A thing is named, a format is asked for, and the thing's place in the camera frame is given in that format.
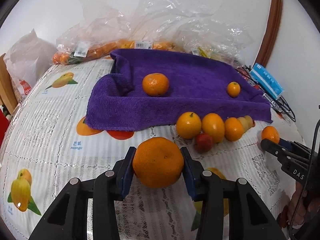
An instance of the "wooden chair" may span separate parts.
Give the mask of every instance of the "wooden chair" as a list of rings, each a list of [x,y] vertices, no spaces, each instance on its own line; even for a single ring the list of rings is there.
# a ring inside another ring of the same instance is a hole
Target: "wooden chair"
[[[13,92],[7,66],[3,60],[4,55],[0,57],[0,103],[5,104],[9,113],[12,114],[18,102]]]

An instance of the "triangular cutout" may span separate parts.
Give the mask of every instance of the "triangular cutout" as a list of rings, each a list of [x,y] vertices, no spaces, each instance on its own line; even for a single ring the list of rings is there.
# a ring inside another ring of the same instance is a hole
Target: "triangular cutout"
[[[254,200],[252,195],[249,193],[247,194],[247,202],[249,207],[250,213],[250,221],[253,226],[260,225],[260,224],[267,224],[268,219],[262,212],[261,208],[259,207],[258,203]]]
[[[60,202],[55,206],[48,218],[48,223],[63,226],[66,221],[67,208],[69,204],[69,194],[65,194]]]

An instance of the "silver screw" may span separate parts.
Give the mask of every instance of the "silver screw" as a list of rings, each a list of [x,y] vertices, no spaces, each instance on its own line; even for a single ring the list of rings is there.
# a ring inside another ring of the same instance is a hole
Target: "silver screw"
[[[105,175],[107,177],[112,177],[114,174],[115,174],[115,172],[113,170],[106,171],[106,173],[105,173]]]
[[[78,181],[79,181],[79,179],[77,179],[77,178],[72,178],[72,179],[70,180],[70,184],[71,184],[71,185],[77,184]]]
[[[240,184],[242,184],[242,185],[247,184],[247,180],[246,180],[246,179],[244,179],[244,178],[240,178],[240,179],[238,179],[238,182],[239,182]]]
[[[203,176],[210,177],[212,175],[212,172],[205,170],[205,171],[202,171],[202,174],[203,174]]]

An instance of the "white lace tablecloth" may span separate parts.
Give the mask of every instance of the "white lace tablecloth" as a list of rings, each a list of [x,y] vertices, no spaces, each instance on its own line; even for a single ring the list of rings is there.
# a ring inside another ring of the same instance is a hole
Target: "white lace tablecloth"
[[[229,180],[246,178],[271,213],[278,216],[288,204],[295,184],[280,170],[276,158],[258,147],[260,133],[268,123],[258,121],[240,140],[224,140],[202,155],[194,151],[191,141],[179,138],[175,126],[138,131],[127,140],[117,140],[106,131],[78,135],[76,126],[86,114],[92,88],[110,72],[112,63],[110,59],[101,59],[80,65],[53,66],[14,116],[0,151],[0,215],[17,239],[28,239],[41,218],[29,209],[20,212],[7,201],[19,170],[27,168],[32,174],[31,195],[44,214],[71,178],[96,178],[123,159],[129,146],[137,147],[155,136],[188,147],[191,157],[204,168],[215,167]],[[73,84],[46,89],[66,72],[74,74]],[[293,122],[280,118],[274,111],[272,119],[282,138],[302,142]],[[162,189],[147,188],[134,177],[129,195],[123,202],[115,202],[115,207],[121,239],[196,238],[197,230],[191,231],[196,209],[182,177]],[[225,238],[228,238],[228,217],[224,219]],[[88,206],[87,231],[88,239],[93,239],[92,200]]]

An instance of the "towel fold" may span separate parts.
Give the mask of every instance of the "towel fold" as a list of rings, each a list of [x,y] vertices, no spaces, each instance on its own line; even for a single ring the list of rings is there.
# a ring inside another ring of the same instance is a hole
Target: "towel fold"
[[[271,121],[270,104],[263,92],[251,87],[230,65],[186,53],[117,49],[110,74],[94,86],[89,98],[86,122],[100,130],[143,130],[175,124],[184,112],[201,118],[217,113],[228,117],[249,115],[253,120]],[[159,72],[170,87],[162,97],[150,97],[142,89],[143,78]],[[227,85],[238,82],[237,98],[227,94]]]

